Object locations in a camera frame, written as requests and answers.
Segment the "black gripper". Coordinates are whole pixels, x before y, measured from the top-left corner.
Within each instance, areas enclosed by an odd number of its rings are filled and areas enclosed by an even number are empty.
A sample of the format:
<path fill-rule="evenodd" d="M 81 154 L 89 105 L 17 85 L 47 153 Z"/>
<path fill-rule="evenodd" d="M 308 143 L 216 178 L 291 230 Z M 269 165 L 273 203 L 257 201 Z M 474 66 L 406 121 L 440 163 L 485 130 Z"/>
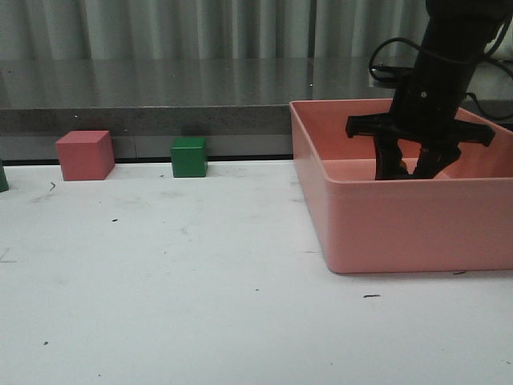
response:
<path fill-rule="evenodd" d="M 461 142 L 491 144 L 495 136 L 491 127 L 455 118 L 469 82 L 465 76 L 412 72 L 399 81 L 388 112 L 348 117 L 349 138 L 374 137 L 376 180 L 409 178 L 400 167 L 398 139 L 421 144 L 414 179 L 433 179 L 453 164 L 461 156 L 457 145 Z"/>

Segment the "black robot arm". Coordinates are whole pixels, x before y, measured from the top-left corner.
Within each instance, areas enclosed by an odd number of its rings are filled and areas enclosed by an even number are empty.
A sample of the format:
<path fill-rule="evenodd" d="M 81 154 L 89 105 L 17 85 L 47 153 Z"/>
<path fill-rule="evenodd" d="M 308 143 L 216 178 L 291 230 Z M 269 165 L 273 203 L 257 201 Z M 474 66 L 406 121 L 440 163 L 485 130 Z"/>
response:
<path fill-rule="evenodd" d="M 510 1 L 428 1 L 414 66 L 401 69 L 387 113 L 350 116 L 348 137 L 374 141 L 377 180 L 432 179 L 461 156 L 461 143 L 491 144 L 486 124 L 455 118 L 476 67 L 491 59 L 512 20 Z"/>

